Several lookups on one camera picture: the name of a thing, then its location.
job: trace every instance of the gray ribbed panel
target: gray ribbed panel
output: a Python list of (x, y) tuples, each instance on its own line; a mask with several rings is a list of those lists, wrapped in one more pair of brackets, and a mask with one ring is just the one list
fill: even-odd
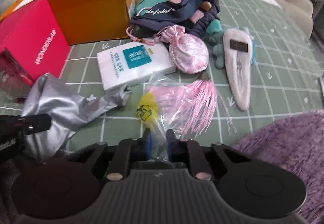
[(23, 224), (303, 224), (298, 215), (258, 220), (230, 208), (211, 182), (192, 178), (187, 169), (132, 170), (120, 182), (105, 185), (83, 212), (61, 220), (22, 216)]

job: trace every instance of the red box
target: red box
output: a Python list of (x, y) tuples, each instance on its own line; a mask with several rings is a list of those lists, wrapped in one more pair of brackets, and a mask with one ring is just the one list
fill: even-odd
[(47, 0), (35, 0), (0, 23), (0, 89), (15, 101), (44, 73), (59, 77), (70, 46)]

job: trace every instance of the white tissue package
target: white tissue package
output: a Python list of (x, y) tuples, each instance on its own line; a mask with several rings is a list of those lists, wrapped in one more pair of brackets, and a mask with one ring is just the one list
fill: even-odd
[(145, 82), (153, 72), (166, 75), (176, 71), (167, 48), (129, 42), (97, 54), (104, 90)]

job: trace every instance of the purple fluffy rug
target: purple fluffy rug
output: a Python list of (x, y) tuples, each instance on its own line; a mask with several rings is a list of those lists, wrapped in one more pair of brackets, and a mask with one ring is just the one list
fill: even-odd
[(299, 212), (311, 224), (324, 219), (324, 111), (280, 119), (234, 148), (298, 175), (307, 187)]

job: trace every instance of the black circular disc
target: black circular disc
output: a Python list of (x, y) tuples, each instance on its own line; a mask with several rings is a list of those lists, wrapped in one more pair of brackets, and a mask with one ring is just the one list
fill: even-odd
[(307, 195), (304, 183), (293, 173), (255, 161), (233, 164), (220, 180), (219, 193), (231, 207), (262, 219), (295, 213)]
[(81, 163), (53, 162), (23, 173), (11, 189), (21, 214), (59, 219), (82, 211), (99, 195), (99, 182)]

